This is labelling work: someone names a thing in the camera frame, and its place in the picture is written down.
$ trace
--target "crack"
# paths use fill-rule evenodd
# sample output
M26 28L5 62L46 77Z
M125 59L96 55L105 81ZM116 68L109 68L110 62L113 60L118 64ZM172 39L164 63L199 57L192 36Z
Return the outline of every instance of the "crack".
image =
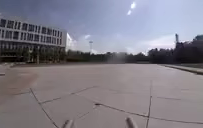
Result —
M79 115L78 117L75 118L75 120L76 120L76 119L83 118L84 116L86 116L86 115L90 114L91 112L93 112L94 110L96 110L98 107L99 107L99 106L96 105L91 111L89 111L89 112L87 112L87 113L85 113L85 114Z
M21 93L16 93L16 94L12 94L13 96L17 96L17 95L23 95L23 94L28 94L28 93L31 93L30 91L29 92L21 92Z
M46 101L43 101L43 102L39 102L39 104L49 103L49 102L52 102L52 101L55 101L55 100L59 100L59 99L61 99L61 98L63 98L63 97L58 97L58 98L54 98L54 99L52 99L52 100L46 100Z
M34 98L36 99L37 103L39 104L39 106L41 107L42 111L46 114L47 118L51 121L51 123L56 127L59 128L57 126L57 124L51 119L51 117L48 115L48 113L44 110L43 106L39 103L39 100L36 98L36 95L34 94L32 88L30 88L31 93L33 94Z
M177 98L167 98L167 97L153 97L153 98L166 99L166 100L182 100L182 99L177 99Z
M81 92L84 92L84 91L87 91L87 90L89 90L89 89L96 88L96 87L97 87L97 86L87 87L87 88L85 88L85 89L82 89L82 90L73 92L73 93L71 93L71 94L72 94L72 95L78 94L78 93L81 93Z
M190 122L190 121L170 120L170 119L163 119L163 118L156 118L156 117L150 117L150 118L151 118L151 119L156 119L156 120L163 120L163 121L178 122L178 123L187 123L187 124L203 124L203 122Z
M152 80L150 81L150 99L149 99L149 107L148 107L148 116L147 116L147 122L146 122L146 128L148 128L150 114L151 114L151 105L152 105Z

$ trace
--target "building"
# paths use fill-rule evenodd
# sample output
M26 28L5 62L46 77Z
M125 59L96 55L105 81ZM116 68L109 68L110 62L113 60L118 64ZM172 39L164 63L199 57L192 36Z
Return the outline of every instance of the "building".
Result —
M59 62L68 33L0 15L0 62Z

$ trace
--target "road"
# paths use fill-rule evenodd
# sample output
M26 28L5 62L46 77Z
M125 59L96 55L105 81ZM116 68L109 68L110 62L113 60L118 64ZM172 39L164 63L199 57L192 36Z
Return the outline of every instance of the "road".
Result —
M13 70L36 75L0 104L0 128L61 128L69 119L77 128L125 128L127 117L139 128L203 128L201 75L151 64Z

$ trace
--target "pole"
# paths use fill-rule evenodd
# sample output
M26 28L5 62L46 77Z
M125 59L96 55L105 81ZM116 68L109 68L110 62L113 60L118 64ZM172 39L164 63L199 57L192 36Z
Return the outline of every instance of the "pole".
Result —
M92 44L93 44L93 42L92 42L92 41L89 41L89 46L90 46L90 54L92 54Z

